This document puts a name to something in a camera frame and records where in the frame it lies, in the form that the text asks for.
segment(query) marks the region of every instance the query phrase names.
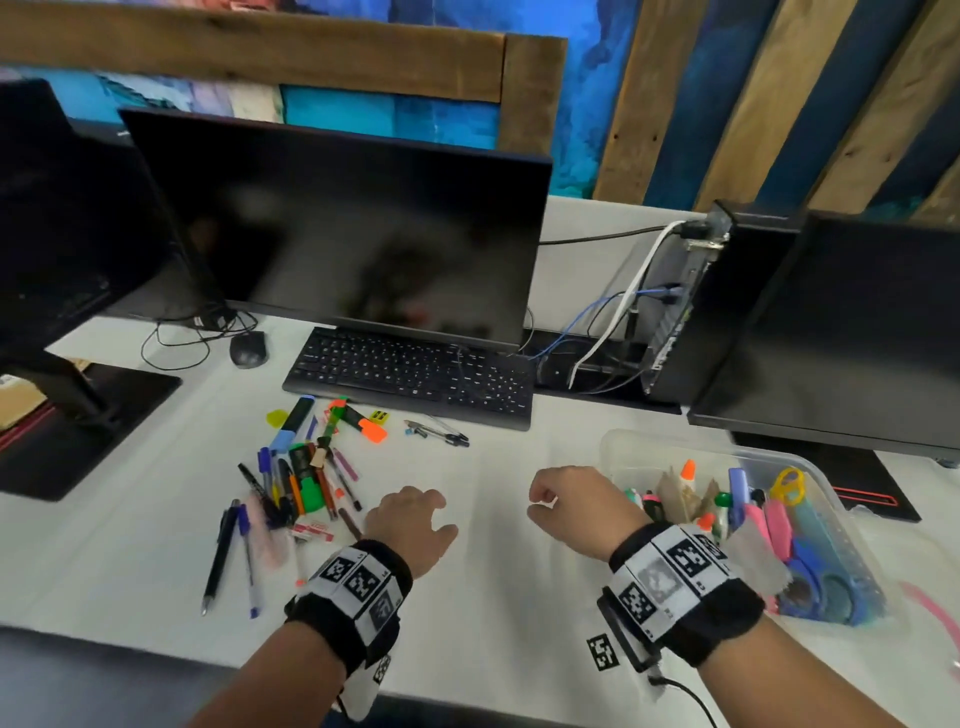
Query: blue cable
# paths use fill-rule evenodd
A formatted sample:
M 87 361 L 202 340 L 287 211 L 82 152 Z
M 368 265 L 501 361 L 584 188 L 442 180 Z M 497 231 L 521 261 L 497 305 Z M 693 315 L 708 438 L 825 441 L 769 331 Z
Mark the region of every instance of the blue cable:
M 644 296 L 644 295 L 650 294 L 650 293 L 667 293 L 667 292 L 670 291 L 670 290 L 671 290 L 670 288 L 648 288 L 648 289 L 643 290 L 643 291 L 636 291 L 636 295 L 638 295 L 638 296 Z M 540 352 L 540 353 L 535 353 L 535 354 L 533 354 L 532 356 L 528 356 L 527 358 L 528 358 L 528 359 L 539 359 L 541 356 L 545 356 L 545 355 L 549 354 L 550 352 L 552 352 L 554 349 L 556 349 L 558 346 L 560 346 L 561 342 L 563 342 L 564 339 L 566 339 L 566 336 L 570 333 L 570 330 L 571 330 L 573 327 L 575 327 L 575 326 L 577 325 L 577 323 L 578 323 L 584 316 L 586 316 L 588 313 L 590 313 L 595 306 L 597 306 L 598 304 L 603 305 L 604 303 L 606 303 L 606 302 L 608 302 L 608 301 L 612 301 L 612 300 L 615 299 L 615 298 L 619 298 L 621 295 L 622 295 L 622 294 L 619 294 L 619 293 L 618 293 L 618 294 L 615 294 L 615 295 L 613 295 L 613 296 L 607 296 L 606 298 L 597 299 L 596 301 L 594 301 L 593 303 L 591 303 L 591 304 L 590 304 L 589 306 L 587 306 L 584 310 L 582 310 L 580 313 L 577 314 L 577 317 L 576 317 L 573 321 L 571 321 L 563 331 L 561 331 L 560 336 L 558 336 L 556 339 L 554 339 L 554 341 L 553 341 L 552 344 L 550 344 L 550 345 L 549 345 L 546 349 L 544 349 L 542 352 Z

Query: wristband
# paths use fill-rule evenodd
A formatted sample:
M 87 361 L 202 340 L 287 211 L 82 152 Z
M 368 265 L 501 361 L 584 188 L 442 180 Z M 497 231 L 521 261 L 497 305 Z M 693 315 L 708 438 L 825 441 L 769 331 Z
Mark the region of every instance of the wristband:
M 412 586 L 406 562 L 388 546 L 365 539 L 326 560 L 287 605 L 287 621 L 316 630 L 351 675 L 393 648 L 400 627 L 396 612 Z
M 692 524 L 644 526 L 617 548 L 610 566 L 605 617 L 615 613 L 651 655 L 666 647 L 698 667 L 763 614 L 763 600 L 732 575 L 726 554 Z

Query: white cable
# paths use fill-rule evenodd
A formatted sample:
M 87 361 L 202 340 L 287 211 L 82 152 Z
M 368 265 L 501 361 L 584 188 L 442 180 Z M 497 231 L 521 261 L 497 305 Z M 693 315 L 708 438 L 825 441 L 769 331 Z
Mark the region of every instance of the white cable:
M 634 302 L 636 290 L 640 286 L 640 281 L 643 279 L 643 274 L 647 272 L 647 268 L 650 267 L 650 261 L 654 259 L 654 255 L 657 254 L 657 250 L 660 247 L 660 244 L 666 240 L 670 233 L 673 232 L 673 229 L 679 225 L 685 223 L 686 220 L 675 220 L 670 223 L 663 229 L 663 232 L 657 236 L 657 240 L 654 241 L 653 247 L 650 248 L 650 253 L 643 258 L 643 262 L 640 263 L 640 269 L 636 271 L 634 279 L 630 281 L 630 285 L 627 286 L 626 291 L 624 291 L 623 298 L 620 299 L 620 305 L 616 308 L 613 316 L 610 319 L 610 323 L 607 324 L 607 330 L 603 332 L 603 335 L 597 339 L 597 343 L 593 345 L 589 352 L 585 353 L 583 357 L 573 365 L 573 368 L 570 370 L 570 379 L 566 383 L 567 389 L 573 389 L 573 379 L 577 376 L 577 370 L 580 369 L 580 365 L 591 358 L 596 351 L 603 346 L 603 343 L 610 338 L 610 335 L 613 333 L 613 330 L 616 328 L 616 325 L 620 323 L 620 314 L 623 313 L 623 309 L 628 305 L 631 305 Z

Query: forearm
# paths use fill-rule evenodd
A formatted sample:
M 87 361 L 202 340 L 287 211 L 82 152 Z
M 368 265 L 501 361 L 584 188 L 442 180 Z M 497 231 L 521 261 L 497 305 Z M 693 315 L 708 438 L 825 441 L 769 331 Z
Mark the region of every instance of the forearm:
M 289 622 L 271 635 L 189 725 L 316 728 L 346 679 L 343 663 L 324 638 L 302 622 Z
M 766 617 L 720 643 L 700 676 L 732 728 L 903 728 Z

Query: left hand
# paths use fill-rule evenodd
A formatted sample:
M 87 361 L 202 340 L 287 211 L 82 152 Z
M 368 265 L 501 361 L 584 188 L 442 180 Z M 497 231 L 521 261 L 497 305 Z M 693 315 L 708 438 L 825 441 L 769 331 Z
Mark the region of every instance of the left hand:
M 433 512 L 446 506 L 440 491 L 422 491 L 407 486 L 391 493 L 367 514 L 364 536 L 392 548 L 419 579 L 436 566 L 457 538 L 459 529 L 445 525 L 433 530 Z

